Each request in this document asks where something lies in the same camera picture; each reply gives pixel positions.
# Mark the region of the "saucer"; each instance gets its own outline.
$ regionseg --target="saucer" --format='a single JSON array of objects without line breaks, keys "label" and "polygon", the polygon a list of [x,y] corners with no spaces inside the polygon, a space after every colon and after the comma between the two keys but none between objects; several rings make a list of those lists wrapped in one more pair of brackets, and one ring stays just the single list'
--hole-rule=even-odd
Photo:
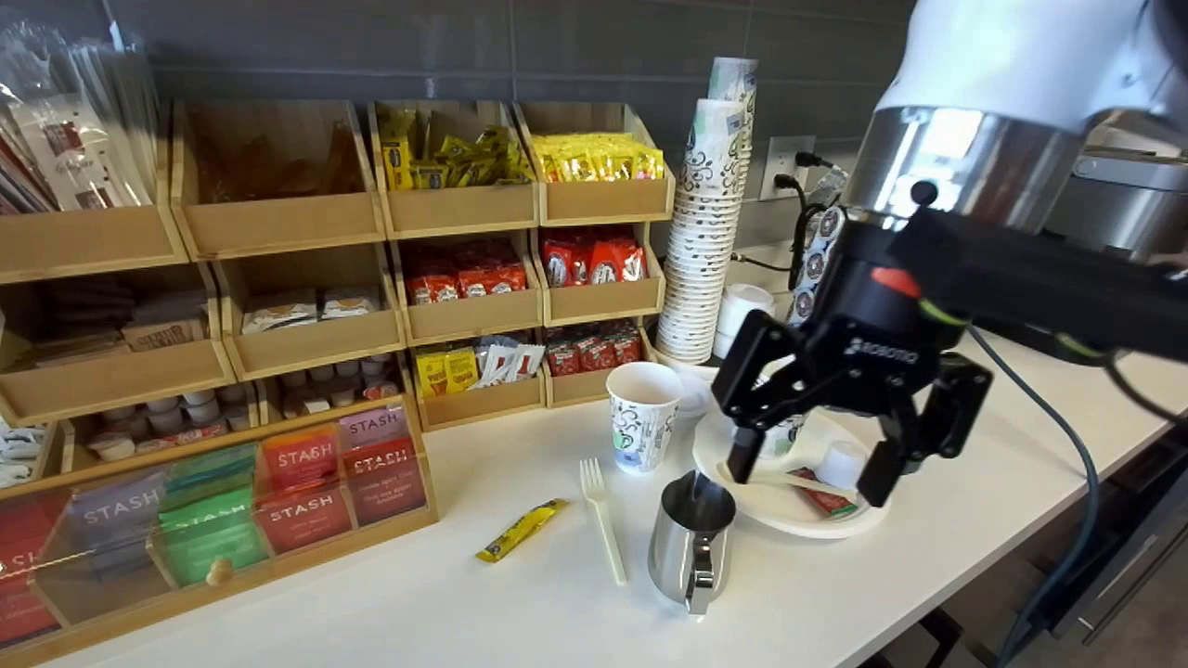
[{"label": "saucer", "polygon": [[[858,508],[845,515],[820,515],[791,484],[776,484],[776,482],[739,484],[735,474],[728,471],[733,435],[735,435],[735,421],[724,413],[718,413],[718,409],[704,413],[695,429],[695,465],[702,474],[728,484],[735,492],[739,512],[749,515],[755,524],[772,528],[778,533],[813,536],[813,541],[853,536],[853,533],[864,533],[884,524],[886,508],[872,508],[867,502],[858,502]],[[808,421],[802,426],[802,435],[796,441],[796,447],[804,447],[804,461],[798,461],[798,465],[813,466],[833,441],[851,441],[860,452],[872,447],[853,429],[840,426],[835,416],[808,413]]]}]

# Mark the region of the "white counter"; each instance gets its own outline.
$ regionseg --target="white counter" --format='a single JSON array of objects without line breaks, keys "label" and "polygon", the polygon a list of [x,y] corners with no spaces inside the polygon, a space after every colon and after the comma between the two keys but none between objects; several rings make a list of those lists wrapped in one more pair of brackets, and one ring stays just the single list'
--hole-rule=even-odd
[{"label": "white counter", "polygon": [[[1074,420],[1101,466],[1163,429],[1101,369],[1001,341]],[[1188,405],[1188,369],[1134,356],[1134,383]],[[56,664],[853,664],[1010,554],[1080,492],[1068,441],[1010,378],[962,461],[902,479],[886,518],[851,541],[733,533],[733,578],[695,624],[646,576],[662,484],[610,474],[631,585],[618,591],[585,504],[563,508],[500,565],[478,565],[507,518],[577,497],[577,461],[606,452],[610,409],[521,413],[426,436],[441,524],[165,620]]]}]

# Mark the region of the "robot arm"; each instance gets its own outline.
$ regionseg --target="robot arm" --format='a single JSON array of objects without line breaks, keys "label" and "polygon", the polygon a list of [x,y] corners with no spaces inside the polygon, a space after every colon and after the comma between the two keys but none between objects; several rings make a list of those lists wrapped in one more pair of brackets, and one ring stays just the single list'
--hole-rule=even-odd
[{"label": "robot arm", "polygon": [[813,315],[749,315],[714,383],[739,426],[733,474],[745,482],[765,429],[820,405],[881,420],[858,479],[872,504],[929,452],[958,456],[992,373],[922,303],[1188,358],[1183,272],[1036,234],[1098,113],[1188,134],[1183,71],[1181,0],[922,0],[851,181],[864,221],[842,227]]}]

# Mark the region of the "red package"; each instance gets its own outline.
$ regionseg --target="red package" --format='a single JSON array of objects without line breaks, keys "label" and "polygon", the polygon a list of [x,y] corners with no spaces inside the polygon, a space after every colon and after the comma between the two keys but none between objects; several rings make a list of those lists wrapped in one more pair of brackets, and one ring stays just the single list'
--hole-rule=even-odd
[{"label": "red package", "polygon": [[641,358],[641,338],[634,331],[618,331],[610,350],[618,352],[618,363]]},{"label": "red package", "polygon": [[621,248],[618,242],[590,246],[590,284],[621,280]]},{"label": "red package", "polygon": [[569,341],[548,343],[546,356],[548,356],[548,373],[554,378],[583,369],[583,358]]},{"label": "red package", "polygon": [[606,367],[618,367],[618,350],[606,338],[583,338],[579,358],[583,358],[583,369],[606,369]]},{"label": "red package", "polygon": [[261,502],[255,518],[276,554],[349,530],[349,512],[338,484],[266,497]]},{"label": "red package", "polygon": [[412,277],[412,303],[457,299],[459,288],[453,273],[415,273]]},{"label": "red package", "polygon": [[344,482],[361,524],[376,524],[426,502],[412,436],[386,436],[344,456]]},{"label": "red package", "polygon": [[527,273],[521,262],[500,262],[493,272],[488,272],[488,293],[523,293],[527,288]]},{"label": "red package", "polygon": [[307,426],[265,441],[271,491],[307,491],[338,474],[338,429]]},{"label": "red package", "polygon": [[488,272],[488,268],[464,268],[464,272],[457,272],[457,288],[459,288],[459,298],[478,299],[478,298],[490,293],[488,284],[490,284],[490,272]]},{"label": "red package", "polygon": [[646,272],[641,272],[641,248],[634,237],[611,237],[610,242],[610,254],[611,254],[611,268],[618,268],[618,277],[621,280],[641,280]]},{"label": "red package", "polygon": [[577,248],[569,242],[546,242],[543,252],[548,284],[577,284]]}]

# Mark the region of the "white cup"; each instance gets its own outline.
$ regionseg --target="white cup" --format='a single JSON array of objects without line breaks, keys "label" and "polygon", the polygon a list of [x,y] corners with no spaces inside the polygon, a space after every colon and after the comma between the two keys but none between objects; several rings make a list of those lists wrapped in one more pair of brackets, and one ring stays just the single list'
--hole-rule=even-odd
[{"label": "white cup", "polygon": [[624,363],[610,369],[606,392],[611,405],[611,456],[629,471],[653,471],[671,445],[674,405],[682,378],[665,363]]}]

